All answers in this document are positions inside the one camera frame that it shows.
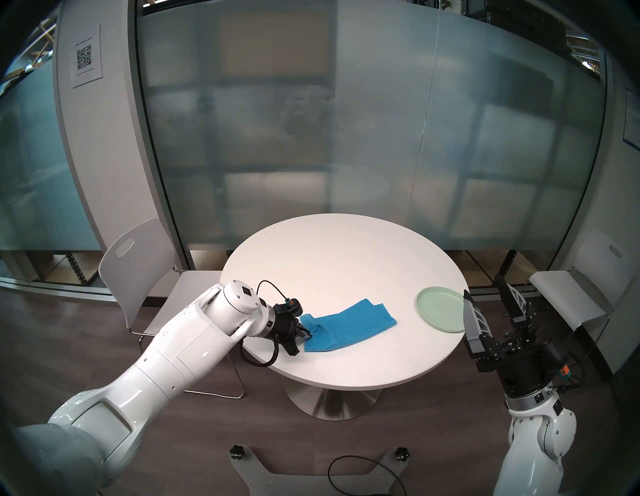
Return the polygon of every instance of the qr code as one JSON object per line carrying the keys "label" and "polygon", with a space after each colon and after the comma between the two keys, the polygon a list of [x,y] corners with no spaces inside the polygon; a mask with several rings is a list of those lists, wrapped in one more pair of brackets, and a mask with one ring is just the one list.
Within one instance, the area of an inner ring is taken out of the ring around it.
{"label": "qr code", "polygon": [[87,45],[76,52],[78,70],[84,69],[92,64],[91,61],[91,45]]}

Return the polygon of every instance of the white chair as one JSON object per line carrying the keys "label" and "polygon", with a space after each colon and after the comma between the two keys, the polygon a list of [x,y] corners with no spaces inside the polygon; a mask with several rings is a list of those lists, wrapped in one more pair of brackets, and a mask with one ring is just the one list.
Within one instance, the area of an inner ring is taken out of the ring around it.
{"label": "white chair", "polygon": [[635,261],[611,239],[593,229],[578,249],[570,271],[536,272],[529,281],[572,331],[606,319],[597,342],[635,271]]}
{"label": "white chair", "polygon": [[[111,294],[124,312],[127,329],[140,336],[138,343],[146,336],[154,337],[160,329],[189,305],[206,289],[220,282],[221,271],[179,271],[174,267],[175,250],[159,219],[149,219],[120,236],[104,254],[98,272]],[[133,332],[133,322],[151,288],[173,268],[180,278],[166,302],[160,308],[145,332]],[[187,393],[240,399],[244,396],[244,384],[238,371],[227,355],[229,363],[242,385],[240,396],[202,391]]]}

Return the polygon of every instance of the chair backrest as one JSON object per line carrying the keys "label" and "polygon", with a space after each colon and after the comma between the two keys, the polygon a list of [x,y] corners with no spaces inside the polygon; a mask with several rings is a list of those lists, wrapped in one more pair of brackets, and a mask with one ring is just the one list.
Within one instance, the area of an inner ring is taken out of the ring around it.
{"label": "chair backrest", "polygon": [[636,262],[611,239],[592,229],[582,242],[573,263],[615,307],[636,272]]}
{"label": "chair backrest", "polygon": [[122,308],[128,329],[151,288],[174,264],[173,243],[157,218],[127,231],[104,254],[98,272]]}

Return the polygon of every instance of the paper sign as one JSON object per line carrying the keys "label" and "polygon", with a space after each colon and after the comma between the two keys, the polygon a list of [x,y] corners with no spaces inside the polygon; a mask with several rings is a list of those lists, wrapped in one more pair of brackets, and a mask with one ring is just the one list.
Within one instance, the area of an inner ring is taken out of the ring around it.
{"label": "paper sign", "polygon": [[76,38],[71,52],[71,87],[102,77],[100,64],[100,24]]}

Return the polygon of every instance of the chair handle hole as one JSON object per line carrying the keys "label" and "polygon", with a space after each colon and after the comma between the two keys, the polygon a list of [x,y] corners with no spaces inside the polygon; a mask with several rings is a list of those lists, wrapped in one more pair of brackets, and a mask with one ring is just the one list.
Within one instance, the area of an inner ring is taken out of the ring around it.
{"label": "chair handle hole", "polygon": [[124,241],[118,248],[116,248],[116,256],[118,258],[123,257],[125,253],[127,253],[131,249],[134,243],[135,241],[132,237]]}
{"label": "chair handle hole", "polygon": [[613,246],[612,244],[609,245],[609,251],[611,253],[613,253],[617,258],[621,259],[622,258],[622,253],[620,253],[620,250],[617,249],[615,246]]}

